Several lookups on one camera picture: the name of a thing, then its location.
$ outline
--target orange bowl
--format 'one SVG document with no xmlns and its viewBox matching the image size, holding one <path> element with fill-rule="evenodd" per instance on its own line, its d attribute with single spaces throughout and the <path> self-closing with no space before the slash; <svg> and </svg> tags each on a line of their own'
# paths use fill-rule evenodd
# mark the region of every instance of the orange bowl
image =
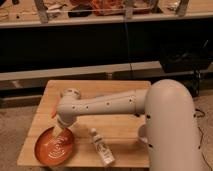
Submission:
<svg viewBox="0 0 213 171">
<path fill-rule="evenodd" d="M 54 166 L 63 163 L 72 153 L 73 133 L 65 128 L 58 137 L 52 136 L 53 127 L 44 131 L 35 144 L 35 157 L 43 165 Z"/>
</svg>

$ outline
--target white bottle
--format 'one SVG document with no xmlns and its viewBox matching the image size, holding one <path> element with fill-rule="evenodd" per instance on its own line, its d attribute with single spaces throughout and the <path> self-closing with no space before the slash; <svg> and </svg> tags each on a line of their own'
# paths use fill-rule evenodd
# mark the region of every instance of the white bottle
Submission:
<svg viewBox="0 0 213 171">
<path fill-rule="evenodd" d="M 92 141 L 97 150 L 105 167 L 109 166 L 115 161 L 115 158 L 109 149 L 108 145 L 104 142 L 103 137 L 99 135 L 95 128 L 90 130 Z"/>
</svg>

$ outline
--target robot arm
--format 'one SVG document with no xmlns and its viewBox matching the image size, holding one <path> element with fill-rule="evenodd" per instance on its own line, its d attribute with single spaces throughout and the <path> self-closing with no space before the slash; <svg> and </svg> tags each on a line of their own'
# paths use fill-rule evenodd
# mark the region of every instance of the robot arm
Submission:
<svg viewBox="0 0 213 171">
<path fill-rule="evenodd" d="M 57 107 L 58 122 L 61 127 L 67 127 L 81 115 L 143 114 L 146 92 L 138 89 L 80 100 L 78 90 L 68 89 Z"/>
<path fill-rule="evenodd" d="M 149 90 L 134 90 L 79 100 L 77 90 L 68 90 L 58 105 L 61 127 L 76 116 L 110 113 L 146 113 L 150 171 L 203 171 L 202 152 L 194 103 L 180 83 L 162 80 Z"/>
</svg>

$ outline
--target wooden tabletop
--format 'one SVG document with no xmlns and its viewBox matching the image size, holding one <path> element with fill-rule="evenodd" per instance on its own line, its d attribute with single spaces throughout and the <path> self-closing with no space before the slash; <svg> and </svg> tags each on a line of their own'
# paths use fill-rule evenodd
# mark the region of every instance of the wooden tabletop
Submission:
<svg viewBox="0 0 213 171">
<path fill-rule="evenodd" d="M 41 166 L 34 156 L 35 142 L 42 132 L 54 126 L 55 119 L 51 119 L 51 112 L 63 90 L 77 88 L 80 90 L 82 98 L 93 98 L 149 87 L 150 83 L 147 81 L 49 81 L 19 155 L 18 165 Z M 147 147 L 137 138 L 138 128 L 144 123 L 144 116 L 136 117 L 134 115 L 78 117 L 77 122 L 69 127 L 75 135 L 75 152 L 63 163 L 63 166 L 103 166 L 89 135 L 89 130 L 94 127 L 103 135 L 114 154 L 115 163 L 112 167 L 149 167 Z"/>
</svg>

